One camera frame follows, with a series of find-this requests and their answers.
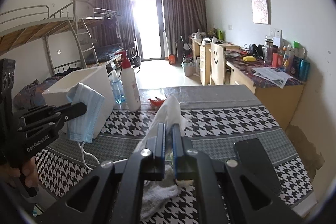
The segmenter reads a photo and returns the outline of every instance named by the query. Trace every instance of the upper bunk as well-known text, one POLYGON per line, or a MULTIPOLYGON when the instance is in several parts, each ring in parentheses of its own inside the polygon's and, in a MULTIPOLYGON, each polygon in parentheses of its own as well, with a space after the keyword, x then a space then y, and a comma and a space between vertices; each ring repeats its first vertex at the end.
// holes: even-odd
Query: upper bunk
POLYGON ((93 7, 93 16, 82 17, 83 20, 79 20, 76 16, 77 14, 76 1, 83 1, 83 0, 73 0, 68 5, 57 10, 52 15, 49 14, 49 7, 47 5, 35 5, 35 6, 23 7, 1 13, 0 17, 21 10, 28 10, 32 8, 43 9, 41 12, 38 13, 24 14, 18 17, 7 19, 3 22, 1 22, 0 18, 0 25, 12 20, 21 19, 23 17, 28 16, 44 14, 47 15, 47 17, 42 20, 24 23, 0 32, 0 55, 16 47, 24 45, 30 41, 47 37, 52 34, 68 32, 71 30, 78 31, 80 29, 93 28, 97 25, 102 24, 105 17, 110 18, 110 16, 117 13, 112 10, 95 8, 93 7, 92 4, 90 4, 90 2, 85 1, 93 7), (62 16, 64 12, 66 12, 66 15, 68 15, 68 10, 71 8, 70 6, 73 6, 72 8, 74 16, 72 17, 62 16))

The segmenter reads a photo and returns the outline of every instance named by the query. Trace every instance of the human hand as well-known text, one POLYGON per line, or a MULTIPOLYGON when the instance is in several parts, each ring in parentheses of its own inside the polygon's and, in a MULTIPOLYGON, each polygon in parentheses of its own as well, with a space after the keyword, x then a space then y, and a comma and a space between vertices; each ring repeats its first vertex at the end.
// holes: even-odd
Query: human hand
MULTIPOLYGON (((39 184, 39 176, 36 170, 36 164, 34 157, 28 160, 22 166, 22 173, 26 176, 25 178, 25 185, 30 187, 37 187, 39 184)), ((13 181, 13 177, 20 177, 21 172, 19 168, 12 168, 9 166, 8 163, 4 165, 0 165, 0 177, 8 182, 10 185, 15 187, 15 183, 13 181)))

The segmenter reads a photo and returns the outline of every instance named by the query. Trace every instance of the blue can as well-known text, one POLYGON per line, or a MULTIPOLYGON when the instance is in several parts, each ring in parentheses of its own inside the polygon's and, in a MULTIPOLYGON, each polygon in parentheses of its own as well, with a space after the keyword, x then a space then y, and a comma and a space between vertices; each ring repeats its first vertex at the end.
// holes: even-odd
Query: blue can
POLYGON ((301 59, 300 61, 300 70, 299 70, 299 79, 303 82, 306 82, 308 79, 308 73, 310 69, 310 63, 306 60, 301 59))

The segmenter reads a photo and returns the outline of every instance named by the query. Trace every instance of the tile floor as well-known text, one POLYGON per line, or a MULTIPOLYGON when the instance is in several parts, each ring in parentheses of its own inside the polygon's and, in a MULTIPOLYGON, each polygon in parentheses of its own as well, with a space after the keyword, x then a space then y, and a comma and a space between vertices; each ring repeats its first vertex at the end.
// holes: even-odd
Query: tile floor
POLYGON ((170 86, 201 85, 196 75, 187 77, 180 65, 170 65, 166 60, 145 61, 136 74, 139 89, 159 89, 170 86))

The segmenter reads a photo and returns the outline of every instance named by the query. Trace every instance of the houndstooth tablecloth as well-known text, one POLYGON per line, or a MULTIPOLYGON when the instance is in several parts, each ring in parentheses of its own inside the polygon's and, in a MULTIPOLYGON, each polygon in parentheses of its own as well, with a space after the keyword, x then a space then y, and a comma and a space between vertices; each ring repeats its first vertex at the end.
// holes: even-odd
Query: houndstooth tablecloth
MULTIPOLYGON (((99 136, 92 144, 86 144, 85 150, 100 162, 128 158, 155 116, 155 111, 148 108, 147 98, 158 92, 174 94, 181 102, 182 116, 189 121, 185 133, 194 148, 204 151, 212 159, 226 161, 236 158, 233 143, 258 138, 282 185, 279 197, 297 213, 305 214, 316 199, 295 148, 269 111, 245 86, 235 86, 235 90, 232 87, 140 90, 142 109, 136 112, 113 110, 99 136), (212 91, 213 96, 205 99, 205 91, 207 94, 212 91)), ((77 144, 68 141, 64 133, 36 156, 36 162, 41 184, 56 198, 62 197, 88 173, 81 162, 77 144)), ((90 157, 87 163, 95 165, 90 157)), ((198 223, 195 196, 193 186, 183 188, 179 196, 172 198, 147 223, 198 223)))

